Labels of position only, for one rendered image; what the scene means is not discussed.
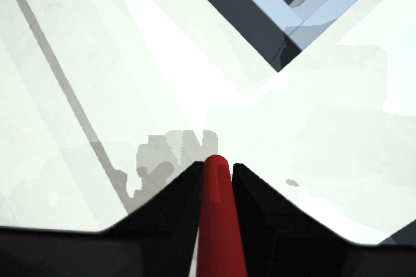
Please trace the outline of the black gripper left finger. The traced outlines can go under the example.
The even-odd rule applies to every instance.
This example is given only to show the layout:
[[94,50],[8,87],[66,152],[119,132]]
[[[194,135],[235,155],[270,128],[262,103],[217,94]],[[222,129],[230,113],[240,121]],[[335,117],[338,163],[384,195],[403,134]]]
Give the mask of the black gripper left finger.
[[0,277],[189,277],[203,180],[195,161],[98,232],[0,226]]

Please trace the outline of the red peg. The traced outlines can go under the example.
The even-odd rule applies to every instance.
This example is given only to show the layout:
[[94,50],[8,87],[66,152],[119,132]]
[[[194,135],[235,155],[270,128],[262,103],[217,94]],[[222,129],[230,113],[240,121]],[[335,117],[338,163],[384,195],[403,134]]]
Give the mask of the red peg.
[[247,277],[227,159],[204,161],[195,277]]

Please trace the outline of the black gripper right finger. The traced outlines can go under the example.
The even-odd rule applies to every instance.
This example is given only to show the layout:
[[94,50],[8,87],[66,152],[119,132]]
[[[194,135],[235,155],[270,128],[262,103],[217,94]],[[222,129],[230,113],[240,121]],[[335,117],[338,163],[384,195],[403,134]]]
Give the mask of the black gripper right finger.
[[243,163],[232,189],[247,277],[416,277],[416,245],[350,241]]

